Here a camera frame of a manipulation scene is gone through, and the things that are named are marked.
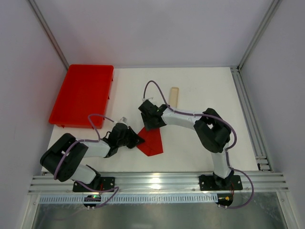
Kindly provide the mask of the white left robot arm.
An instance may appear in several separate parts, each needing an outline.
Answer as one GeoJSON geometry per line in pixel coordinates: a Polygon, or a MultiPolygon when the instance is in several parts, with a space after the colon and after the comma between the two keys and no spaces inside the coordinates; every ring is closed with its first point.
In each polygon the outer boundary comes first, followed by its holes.
{"type": "Polygon", "coordinates": [[[76,139],[72,134],[63,134],[40,158],[40,164],[60,182],[74,181],[73,192],[113,192],[114,181],[105,185],[98,171],[81,164],[87,157],[110,158],[119,148],[133,149],[145,140],[124,122],[118,122],[97,140],[76,139]]]}

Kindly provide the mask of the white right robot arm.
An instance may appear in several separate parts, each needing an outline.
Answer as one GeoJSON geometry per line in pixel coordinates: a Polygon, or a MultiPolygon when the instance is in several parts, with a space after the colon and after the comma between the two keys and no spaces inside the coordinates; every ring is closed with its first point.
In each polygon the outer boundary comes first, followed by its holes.
{"type": "Polygon", "coordinates": [[[174,110],[166,104],[156,106],[149,100],[139,106],[144,127],[147,131],[166,125],[175,125],[194,130],[203,147],[211,152],[213,180],[219,189],[229,188],[234,172],[226,160],[225,148],[230,141],[231,129],[212,108],[202,113],[174,110]]]}

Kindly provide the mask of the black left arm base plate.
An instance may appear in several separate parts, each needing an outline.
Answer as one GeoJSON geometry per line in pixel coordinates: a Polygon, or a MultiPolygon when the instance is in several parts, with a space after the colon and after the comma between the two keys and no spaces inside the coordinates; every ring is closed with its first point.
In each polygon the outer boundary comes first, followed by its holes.
{"type": "Polygon", "coordinates": [[[97,177],[89,184],[74,182],[73,192],[114,192],[115,177],[97,177]]]}

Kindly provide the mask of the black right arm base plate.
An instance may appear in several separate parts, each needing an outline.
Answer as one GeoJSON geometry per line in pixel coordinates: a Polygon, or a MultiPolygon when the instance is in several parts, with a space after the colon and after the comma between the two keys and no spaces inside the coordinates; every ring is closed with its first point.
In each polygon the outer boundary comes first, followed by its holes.
{"type": "Polygon", "coordinates": [[[214,175],[200,175],[198,179],[201,191],[243,190],[239,175],[232,175],[226,179],[214,175]]]}

